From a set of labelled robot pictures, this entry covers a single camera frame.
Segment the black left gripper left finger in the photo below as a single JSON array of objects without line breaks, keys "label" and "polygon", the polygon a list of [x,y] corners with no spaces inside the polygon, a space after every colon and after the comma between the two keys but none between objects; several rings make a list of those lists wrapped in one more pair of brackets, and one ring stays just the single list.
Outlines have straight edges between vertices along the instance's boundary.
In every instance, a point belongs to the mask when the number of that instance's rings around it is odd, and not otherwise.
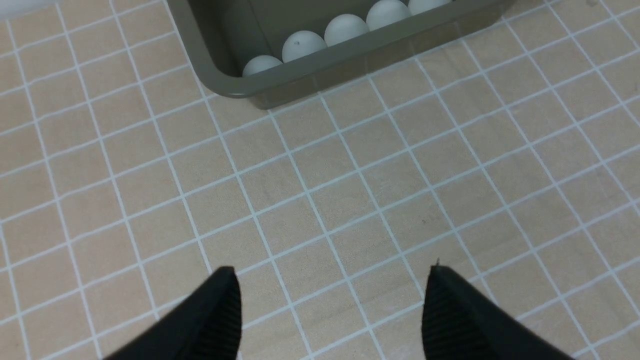
[{"label": "black left gripper left finger", "polygon": [[242,292],[220,266],[184,301],[108,360],[235,360],[242,341]]}]

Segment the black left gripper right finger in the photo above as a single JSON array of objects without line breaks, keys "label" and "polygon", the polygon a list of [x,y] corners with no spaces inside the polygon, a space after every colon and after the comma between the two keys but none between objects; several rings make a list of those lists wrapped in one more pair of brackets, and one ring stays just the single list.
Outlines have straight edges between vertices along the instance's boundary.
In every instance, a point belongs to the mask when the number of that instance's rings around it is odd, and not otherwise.
[{"label": "black left gripper right finger", "polygon": [[569,360],[446,265],[430,267],[422,313],[428,360]]}]

